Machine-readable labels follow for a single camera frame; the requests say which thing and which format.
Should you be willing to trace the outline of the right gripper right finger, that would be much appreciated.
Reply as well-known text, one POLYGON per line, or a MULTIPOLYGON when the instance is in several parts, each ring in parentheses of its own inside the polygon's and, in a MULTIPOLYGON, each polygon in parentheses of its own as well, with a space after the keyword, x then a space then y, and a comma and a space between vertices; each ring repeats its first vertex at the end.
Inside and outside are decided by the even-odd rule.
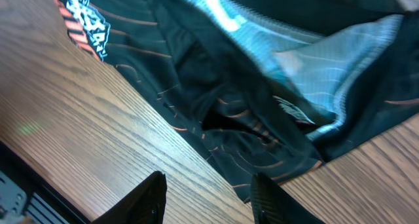
POLYGON ((255 224, 324 224, 262 173, 252 177, 251 206, 255 224))

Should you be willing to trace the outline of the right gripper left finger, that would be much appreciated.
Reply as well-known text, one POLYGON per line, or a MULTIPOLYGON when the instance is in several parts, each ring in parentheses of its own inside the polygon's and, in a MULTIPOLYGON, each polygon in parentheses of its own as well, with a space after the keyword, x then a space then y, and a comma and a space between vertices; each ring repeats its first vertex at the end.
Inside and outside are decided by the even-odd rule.
POLYGON ((166 192, 166 176, 155 171, 91 224, 162 224, 166 192))

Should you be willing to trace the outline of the black printed cycling jersey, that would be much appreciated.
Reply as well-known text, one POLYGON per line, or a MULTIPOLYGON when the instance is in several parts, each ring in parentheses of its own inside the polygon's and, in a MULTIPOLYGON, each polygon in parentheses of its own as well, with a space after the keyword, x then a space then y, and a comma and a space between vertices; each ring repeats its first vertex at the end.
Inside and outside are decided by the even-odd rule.
POLYGON ((250 199, 418 112, 418 12, 394 0, 55 0, 113 66, 250 199))

